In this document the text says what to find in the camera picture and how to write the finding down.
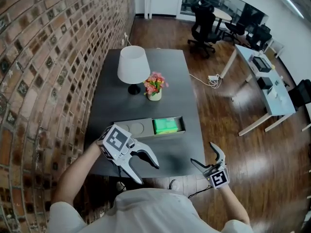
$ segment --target green sponge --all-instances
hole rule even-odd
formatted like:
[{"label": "green sponge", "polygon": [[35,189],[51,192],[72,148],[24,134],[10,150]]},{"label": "green sponge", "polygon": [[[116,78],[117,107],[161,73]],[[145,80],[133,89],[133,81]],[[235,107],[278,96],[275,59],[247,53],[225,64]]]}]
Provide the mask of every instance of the green sponge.
[{"label": "green sponge", "polygon": [[155,134],[166,134],[177,132],[178,127],[174,118],[154,119]]}]

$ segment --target power strip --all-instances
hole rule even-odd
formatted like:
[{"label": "power strip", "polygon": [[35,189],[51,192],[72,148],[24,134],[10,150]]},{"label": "power strip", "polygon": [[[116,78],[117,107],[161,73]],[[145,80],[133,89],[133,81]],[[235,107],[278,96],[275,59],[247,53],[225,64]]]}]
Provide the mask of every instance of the power strip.
[{"label": "power strip", "polygon": [[218,81],[218,76],[208,76],[208,79],[210,80],[210,81]]}]

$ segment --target human arm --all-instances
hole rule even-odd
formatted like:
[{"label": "human arm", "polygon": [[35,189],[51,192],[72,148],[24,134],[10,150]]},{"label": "human arm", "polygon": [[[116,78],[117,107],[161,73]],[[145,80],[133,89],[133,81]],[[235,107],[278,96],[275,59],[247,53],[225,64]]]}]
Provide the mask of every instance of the human arm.
[{"label": "human arm", "polygon": [[66,202],[73,205],[73,200],[81,189],[88,172],[100,155],[101,150],[96,142],[93,142],[60,177],[52,204]]},{"label": "human arm", "polygon": [[226,211],[229,217],[229,220],[238,220],[242,223],[250,225],[249,216],[243,207],[243,205],[239,202],[237,197],[231,191],[230,187],[226,184],[218,189],[223,197],[225,202]]}]

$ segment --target white cable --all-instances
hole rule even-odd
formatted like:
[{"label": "white cable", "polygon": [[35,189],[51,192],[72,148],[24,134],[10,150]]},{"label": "white cable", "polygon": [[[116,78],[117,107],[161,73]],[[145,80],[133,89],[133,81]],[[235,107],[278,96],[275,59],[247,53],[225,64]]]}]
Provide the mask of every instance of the white cable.
[{"label": "white cable", "polygon": [[210,80],[208,81],[208,83],[204,83],[202,80],[194,77],[195,79],[197,79],[198,81],[201,81],[203,84],[212,87],[213,89],[218,89],[220,84],[222,83],[222,80],[220,79],[220,82],[218,83],[218,80]]},{"label": "white cable", "polygon": [[126,36],[125,38],[126,38],[128,44],[132,45],[132,44],[130,43],[130,41],[128,40],[128,37]]}]

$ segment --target white container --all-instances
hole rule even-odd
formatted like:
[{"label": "white container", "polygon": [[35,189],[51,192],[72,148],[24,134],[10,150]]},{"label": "white container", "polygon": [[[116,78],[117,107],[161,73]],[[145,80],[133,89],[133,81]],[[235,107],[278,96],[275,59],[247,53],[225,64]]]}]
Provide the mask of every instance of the white container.
[{"label": "white container", "polygon": [[147,94],[147,98],[150,101],[159,101],[161,99],[161,97],[162,97],[162,89],[158,93],[154,94],[153,96]]}]

